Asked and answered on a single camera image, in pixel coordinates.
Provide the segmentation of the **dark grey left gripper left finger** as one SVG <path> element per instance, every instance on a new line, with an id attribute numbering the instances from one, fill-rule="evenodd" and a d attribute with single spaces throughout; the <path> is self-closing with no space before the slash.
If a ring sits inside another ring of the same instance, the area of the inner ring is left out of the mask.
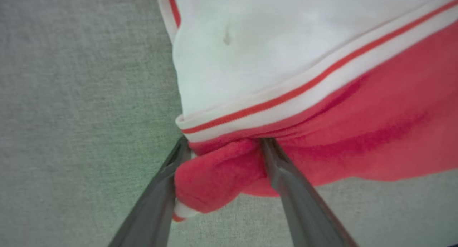
<path id="1" fill-rule="evenodd" d="M 190 156 L 188 140 L 179 138 L 108 246 L 167 246 L 176 201 L 174 175 Z"/>

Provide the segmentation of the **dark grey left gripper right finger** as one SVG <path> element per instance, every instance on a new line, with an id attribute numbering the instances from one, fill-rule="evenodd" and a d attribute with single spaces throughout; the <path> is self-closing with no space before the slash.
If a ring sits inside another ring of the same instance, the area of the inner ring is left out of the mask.
<path id="1" fill-rule="evenodd" d="M 295 247 L 357 243 L 275 139 L 260 139 L 272 188 L 279 194 Z"/>

